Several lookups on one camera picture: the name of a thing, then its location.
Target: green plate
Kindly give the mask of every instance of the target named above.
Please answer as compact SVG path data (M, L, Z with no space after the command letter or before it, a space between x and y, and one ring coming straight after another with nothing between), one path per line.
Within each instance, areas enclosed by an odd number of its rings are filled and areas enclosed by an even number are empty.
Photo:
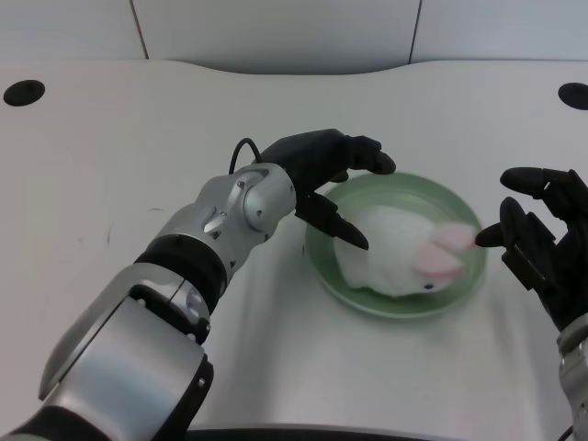
M325 196L339 206L343 217L377 205L406 209L435 223L462 221L481 229L476 215L458 195L416 175L363 175L334 187ZM424 317L447 309L476 289L486 267L486 250L475 247L460 257L466 270L448 289L393 298L369 288L348 287L334 255L333 238L311 226L306 231L306 250L317 277L329 292L362 311L393 318Z

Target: white wall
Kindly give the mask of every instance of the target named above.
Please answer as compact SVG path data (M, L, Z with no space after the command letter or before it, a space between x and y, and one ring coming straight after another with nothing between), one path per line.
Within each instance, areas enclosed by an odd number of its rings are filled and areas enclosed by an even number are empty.
M141 59L131 0L0 0L0 62ZM134 0L150 58L261 74L588 60L588 0Z
M134 0L154 59L257 74L353 74L409 60L419 0Z
M588 60L587 0L423 0L413 62Z
M130 0L0 0L0 62L140 59Z

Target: plush bunny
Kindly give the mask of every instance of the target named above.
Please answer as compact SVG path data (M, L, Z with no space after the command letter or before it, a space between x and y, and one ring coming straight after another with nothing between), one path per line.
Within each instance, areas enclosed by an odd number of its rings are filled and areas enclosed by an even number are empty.
M463 263L454 255L474 245L465 223L435 225L392 207L370 207L346 217L364 233L369 250L334 238L341 273L351 288L372 288L392 297L437 292L455 282Z

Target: white table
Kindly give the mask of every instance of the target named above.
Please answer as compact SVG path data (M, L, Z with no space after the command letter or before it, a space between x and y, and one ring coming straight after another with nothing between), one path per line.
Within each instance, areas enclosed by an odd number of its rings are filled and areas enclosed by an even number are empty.
M227 172L244 136L261 148L337 128L382 142L403 172L453 188L488 225L512 166L588 178L588 112L564 106L584 62L435 62L340 77L252 76L179 62L0 65L0 431L39 407L49 352L171 214ZM244 153L242 164L248 153ZM563 225L519 197L558 234ZM215 380L195 423L363 426L471 440L557 439L571 423L557 331L490 254L462 307L422 322L377 319L324 292L283 220L238 273L205 347Z

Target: pink bunny ear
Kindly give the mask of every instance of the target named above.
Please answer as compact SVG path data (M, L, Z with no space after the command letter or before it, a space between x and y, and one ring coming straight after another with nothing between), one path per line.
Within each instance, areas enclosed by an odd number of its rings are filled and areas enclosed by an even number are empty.
M463 264L443 248L427 242L417 250L413 268L427 277L456 277Z
M431 233L431 241L450 251L463 251L474 246L476 229L467 223L442 223Z

